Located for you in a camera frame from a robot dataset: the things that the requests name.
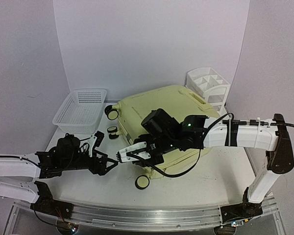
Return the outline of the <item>pale green hard-shell suitcase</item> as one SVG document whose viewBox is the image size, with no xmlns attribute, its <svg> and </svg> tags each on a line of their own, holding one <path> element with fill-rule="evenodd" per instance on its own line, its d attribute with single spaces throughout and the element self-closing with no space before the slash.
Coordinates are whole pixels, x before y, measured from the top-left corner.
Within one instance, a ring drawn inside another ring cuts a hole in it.
<svg viewBox="0 0 294 235">
<path fill-rule="evenodd" d="M 212 105 L 199 95 L 186 87 L 171 85 L 155 90 L 135 94 L 120 100 L 116 105 L 109 105 L 104 109 L 109 120 L 117 120 L 118 127 L 109 127 L 109 138 L 114 139 L 123 135 L 129 146 L 135 144 L 135 139 L 140 135 L 147 134 L 141 126 L 143 119 L 153 110 L 164 109 L 171 117 L 182 122 L 189 115 L 206 115 L 205 123 L 210 124 L 219 118 L 219 114 Z M 153 164 L 137 164 L 144 169 L 144 174 L 137 177 L 135 186 L 138 189 L 146 189 L 151 179 L 161 178 L 168 175 L 177 178 L 188 173 L 201 156 L 210 152 L 210 148 L 178 149 L 164 154 L 164 162 Z"/>
</svg>

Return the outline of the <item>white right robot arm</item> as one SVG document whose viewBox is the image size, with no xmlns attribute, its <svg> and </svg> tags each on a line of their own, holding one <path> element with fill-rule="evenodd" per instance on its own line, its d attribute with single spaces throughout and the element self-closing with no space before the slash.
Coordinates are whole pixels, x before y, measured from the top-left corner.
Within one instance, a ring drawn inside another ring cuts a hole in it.
<svg viewBox="0 0 294 235">
<path fill-rule="evenodd" d="M 272 119 L 236 120 L 232 113 L 219 118 L 189 115 L 178 122 L 163 109 L 152 111 L 141 123 L 146 130 L 136 142 L 117 153 L 121 163 L 142 163 L 161 175 L 158 159 L 175 150 L 203 150 L 212 147 L 263 149 L 265 164 L 246 188 L 239 204 L 221 207 L 223 223 L 250 219 L 262 214 L 262 202 L 280 175 L 294 168 L 293 147 L 281 114 Z"/>
</svg>

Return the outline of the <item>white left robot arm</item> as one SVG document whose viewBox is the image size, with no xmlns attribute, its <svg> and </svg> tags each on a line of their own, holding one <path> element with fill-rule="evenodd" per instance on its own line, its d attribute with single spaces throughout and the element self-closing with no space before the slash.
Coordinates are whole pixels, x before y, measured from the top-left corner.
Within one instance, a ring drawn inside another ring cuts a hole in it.
<svg viewBox="0 0 294 235">
<path fill-rule="evenodd" d="M 69 219 L 73 204 L 54 199 L 44 179 L 60 177 L 64 171 L 88 170 L 104 176 L 118 165 L 107 154 L 88 150 L 51 150 L 35 154 L 0 155 L 0 195 L 27 201 L 36 212 Z"/>
</svg>

